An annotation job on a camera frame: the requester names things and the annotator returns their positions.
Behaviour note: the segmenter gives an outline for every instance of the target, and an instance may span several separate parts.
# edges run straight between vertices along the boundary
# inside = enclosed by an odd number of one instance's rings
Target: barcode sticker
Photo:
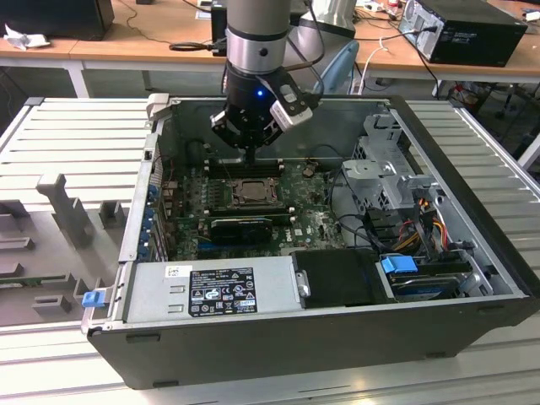
[[[170,277],[189,277],[189,273],[193,270],[193,266],[166,266],[165,276]]]

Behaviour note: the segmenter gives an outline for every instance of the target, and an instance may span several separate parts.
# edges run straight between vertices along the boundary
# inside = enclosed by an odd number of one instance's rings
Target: motherboard
[[[175,184],[174,260],[285,256],[345,247],[317,163],[193,167]]]

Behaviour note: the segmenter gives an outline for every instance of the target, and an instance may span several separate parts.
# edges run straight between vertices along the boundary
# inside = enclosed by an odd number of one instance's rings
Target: white cable
[[[409,34],[417,34],[418,31],[417,30],[411,30],[411,31],[407,31],[407,32],[403,32],[399,37],[402,37],[402,36],[405,36],[405,35],[409,35]],[[379,47],[377,49],[375,49],[374,51],[371,52],[371,55],[368,57],[368,60],[365,61],[365,65],[364,65],[364,71],[362,72],[362,78],[360,80],[360,86],[359,86],[359,89],[358,89],[358,95],[362,95],[362,92],[364,91],[364,86],[365,86],[365,74],[366,72],[368,71],[368,65],[370,64],[370,61],[371,61],[371,58],[378,52],[378,51],[386,51],[388,52],[388,48],[385,47],[384,45],[382,45],[382,41],[383,40],[387,40],[387,39],[391,39],[387,36],[382,36],[381,38],[379,38]]]

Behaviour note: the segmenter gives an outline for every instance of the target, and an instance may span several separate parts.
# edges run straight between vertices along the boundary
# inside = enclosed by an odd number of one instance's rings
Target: wooden desk
[[[213,63],[223,66],[224,59],[212,56],[208,51],[176,52],[169,50],[166,42],[204,42],[212,39],[210,21],[195,19],[195,8],[180,0],[156,0],[152,5],[137,5],[135,0],[112,0],[115,20],[105,39],[99,42],[79,41],[70,51],[72,59],[129,61],[129,62],[173,62]]]
[[[511,10],[515,15],[525,3],[491,0]],[[115,20],[102,41],[52,39],[52,45],[28,51],[12,48],[0,41],[0,66],[64,68],[69,72],[78,97],[89,97],[84,82],[85,69],[120,69],[143,71],[149,87],[148,71],[221,72],[224,58],[211,52],[175,52],[166,42],[204,42],[211,38],[208,20],[196,20],[195,8],[180,0],[156,0],[152,5],[137,5],[135,0],[112,0]],[[149,38],[144,38],[137,27]],[[379,38],[397,32],[384,21],[361,21],[358,38]],[[432,79],[413,47],[403,38],[388,40],[389,52],[378,52],[370,62],[368,74],[379,78]],[[357,58],[364,66],[377,41],[361,41]],[[472,80],[501,83],[537,83],[540,80],[540,35],[525,35],[506,67],[471,67],[460,65],[430,65],[441,80]]]

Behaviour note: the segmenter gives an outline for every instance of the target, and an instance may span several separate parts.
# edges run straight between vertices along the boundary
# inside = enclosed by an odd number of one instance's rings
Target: power supply label
[[[218,316],[257,312],[253,267],[192,271],[189,315]]]

